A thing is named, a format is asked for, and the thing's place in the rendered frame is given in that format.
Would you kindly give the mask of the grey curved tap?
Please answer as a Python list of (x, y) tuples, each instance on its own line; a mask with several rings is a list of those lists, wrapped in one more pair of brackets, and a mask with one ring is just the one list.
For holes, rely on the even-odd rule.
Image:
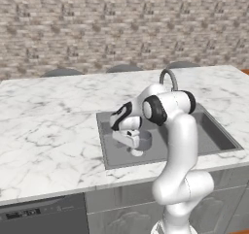
[(165, 69), (163, 69), (161, 71), (161, 73), (160, 73), (160, 84), (162, 84), (162, 85), (164, 84), (164, 77), (165, 77), (166, 74), (171, 79), (171, 83), (172, 83), (171, 91), (177, 91), (178, 90), (178, 83), (177, 83), (176, 77), (175, 77), (174, 73), (168, 68), (165, 68)]

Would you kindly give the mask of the grey steel sink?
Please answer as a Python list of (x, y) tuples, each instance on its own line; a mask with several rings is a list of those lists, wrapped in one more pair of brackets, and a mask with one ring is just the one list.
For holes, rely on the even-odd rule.
[[(152, 134), (152, 144), (141, 156), (134, 156), (128, 151), (127, 146), (112, 138), (110, 115), (110, 112), (96, 114), (106, 170), (162, 162), (167, 159), (168, 133), (164, 126), (158, 127), (143, 119), (140, 131), (148, 131)], [(197, 125), (199, 155), (242, 150), (242, 146), (235, 138), (202, 105), (196, 104), (192, 116)]]

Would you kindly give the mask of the grey round stool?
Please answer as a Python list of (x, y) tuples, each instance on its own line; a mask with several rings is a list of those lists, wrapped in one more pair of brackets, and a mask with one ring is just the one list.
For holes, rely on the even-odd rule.
[(136, 72), (136, 71), (142, 71), (142, 68), (139, 68), (135, 65), (120, 64), (109, 68), (107, 70), (107, 73)]
[(42, 75), (42, 78), (47, 77), (63, 77), (63, 76), (78, 76), (81, 75), (81, 72), (75, 69), (70, 68), (59, 68), (54, 69), (49, 72), (46, 72), (44, 75)]

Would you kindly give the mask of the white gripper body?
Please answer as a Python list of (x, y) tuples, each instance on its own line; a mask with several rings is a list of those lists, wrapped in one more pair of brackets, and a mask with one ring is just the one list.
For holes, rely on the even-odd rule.
[(123, 130), (114, 131), (112, 137), (132, 149), (137, 149), (139, 147), (139, 134), (138, 130)]

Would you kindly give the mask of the grey panel under sink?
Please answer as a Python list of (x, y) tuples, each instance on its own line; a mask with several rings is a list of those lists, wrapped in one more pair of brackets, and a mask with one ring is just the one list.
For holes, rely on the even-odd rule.
[[(246, 185), (249, 182), (249, 166), (211, 172), (214, 189)], [(154, 201), (152, 182), (100, 189), (85, 194), (89, 214), (118, 209)]]

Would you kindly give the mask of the dark grey dishwasher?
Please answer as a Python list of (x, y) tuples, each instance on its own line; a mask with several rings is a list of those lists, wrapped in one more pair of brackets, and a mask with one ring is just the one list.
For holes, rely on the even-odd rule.
[(0, 234), (89, 234), (85, 195), (1, 206)]

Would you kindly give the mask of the grey cupboard door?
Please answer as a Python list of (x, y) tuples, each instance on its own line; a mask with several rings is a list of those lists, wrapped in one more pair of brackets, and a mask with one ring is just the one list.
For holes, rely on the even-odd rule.
[(163, 206), (149, 202), (88, 214), (89, 234), (151, 234)]
[(244, 193), (245, 185), (215, 190), (192, 211), (190, 224), (197, 234), (225, 234)]

